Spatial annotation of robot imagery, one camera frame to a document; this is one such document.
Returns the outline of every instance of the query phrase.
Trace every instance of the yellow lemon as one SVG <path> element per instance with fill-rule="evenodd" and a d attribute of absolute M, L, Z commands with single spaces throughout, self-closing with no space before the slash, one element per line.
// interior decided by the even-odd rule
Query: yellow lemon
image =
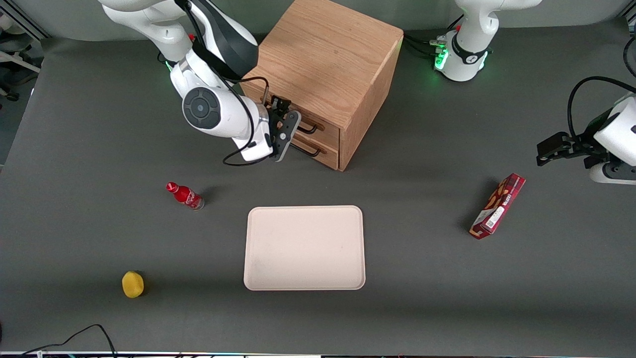
<path fill-rule="evenodd" d="M 121 287 L 126 297 L 139 297 L 144 292 L 144 279 L 135 271 L 128 271 L 121 279 Z"/>

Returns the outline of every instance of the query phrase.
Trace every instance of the red bottle cap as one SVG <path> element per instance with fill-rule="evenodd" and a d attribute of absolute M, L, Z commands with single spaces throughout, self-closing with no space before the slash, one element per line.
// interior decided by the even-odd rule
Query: red bottle cap
<path fill-rule="evenodd" d="M 179 190 L 179 186 L 176 183 L 173 183 L 173 182 L 170 182 L 170 183 L 166 184 L 165 188 L 169 192 L 177 192 L 177 190 Z"/>

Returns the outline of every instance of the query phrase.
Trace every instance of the cardboard box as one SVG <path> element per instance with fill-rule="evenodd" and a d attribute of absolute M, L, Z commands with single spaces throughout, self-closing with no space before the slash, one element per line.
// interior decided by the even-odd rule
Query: cardboard box
<path fill-rule="evenodd" d="M 493 234 L 524 183 L 525 179 L 514 173 L 504 179 L 490 196 L 486 207 L 473 222 L 469 233 L 478 240 Z"/>

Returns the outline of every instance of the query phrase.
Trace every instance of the wooden box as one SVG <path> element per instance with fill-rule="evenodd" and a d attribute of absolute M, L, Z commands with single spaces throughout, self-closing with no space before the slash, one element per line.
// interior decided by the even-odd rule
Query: wooden box
<path fill-rule="evenodd" d="M 329 0 L 295 0 L 259 48 L 270 95 L 290 99 L 303 116 L 293 142 L 343 171 L 389 93 L 403 32 Z M 260 101 L 262 81 L 242 84 Z"/>

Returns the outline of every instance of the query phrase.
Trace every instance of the drawer handle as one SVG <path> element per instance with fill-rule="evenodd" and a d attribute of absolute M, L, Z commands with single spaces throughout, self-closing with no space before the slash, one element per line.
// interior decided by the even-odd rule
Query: drawer handle
<path fill-rule="evenodd" d="M 310 152 L 300 148 L 298 145 L 295 145 L 293 143 L 291 144 L 291 146 L 296 148 L 296 149 L 298 149 L 299 151 L 303 152 L 304 154 L 309 155 L 311 158 L 316 158 L 320 154 L 320 149 L 316 149 L 315 153 L 310 153 Z"/>
<path fill-rule="evenodd" d="M 298 130 L 305 133 L 305 134 L 313 134 L 316 132 L 316 129 L 318 129 L 318 125 L 314 124 L 314 126 L 311 129 L 305 129 L 300 127 L 300 125 L 298 126 Z"/>

